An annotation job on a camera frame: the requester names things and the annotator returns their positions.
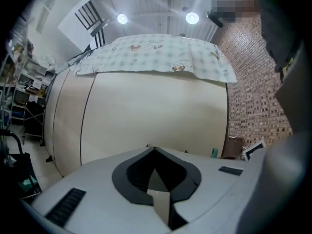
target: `ceiling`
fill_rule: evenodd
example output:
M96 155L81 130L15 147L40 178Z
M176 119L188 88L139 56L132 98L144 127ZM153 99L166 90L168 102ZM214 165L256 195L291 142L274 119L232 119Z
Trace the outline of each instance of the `ceiling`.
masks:
M137 34L185 34L187 37L210 41L217 26L207 17L210 0L92 0L103 19L110 19L109 27L105 28L106 44L117 37ZM197 24L189 24L185 20L189 12L199 15ZM117 15L125 14L127 24L119 24Z

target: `white sheet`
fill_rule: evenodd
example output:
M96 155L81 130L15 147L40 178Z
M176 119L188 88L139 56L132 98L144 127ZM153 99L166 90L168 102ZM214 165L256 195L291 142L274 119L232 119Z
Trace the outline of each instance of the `white sheet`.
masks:
M116 39L71 66L77 75L110 71L192 72L200 79L236 82L219 48L206 41L165 34Z

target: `vent grille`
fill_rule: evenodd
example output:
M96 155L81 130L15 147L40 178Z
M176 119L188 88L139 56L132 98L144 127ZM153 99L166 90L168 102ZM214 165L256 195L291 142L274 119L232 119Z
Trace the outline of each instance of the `vent grille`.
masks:
M46 218L63 227L86 194L77 188L71 189L60 202L47 214Z

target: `black vent slot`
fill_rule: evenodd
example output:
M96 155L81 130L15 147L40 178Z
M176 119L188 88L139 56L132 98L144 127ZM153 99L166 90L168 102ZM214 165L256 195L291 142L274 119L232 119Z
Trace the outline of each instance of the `black vent slot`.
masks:
M86 194L77 188L71 189L60 202L47 214L46 218L63 227Z
M225 172L227 174L237 175L237 176L240 176L243 172L242 169L236 169L236 168L227 167L227 166L220 167L219 171Z

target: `brick wall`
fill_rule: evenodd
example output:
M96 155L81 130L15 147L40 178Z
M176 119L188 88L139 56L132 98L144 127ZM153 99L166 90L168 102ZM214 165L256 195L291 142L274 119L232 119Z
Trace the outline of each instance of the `brick wall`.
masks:
M228 84L228 135L244 137L245 145L262 136L270 145L290 135L290 125L274 96L281 83L265 49L260 17L218 29L212 43L228 58L237 78L237 83Z

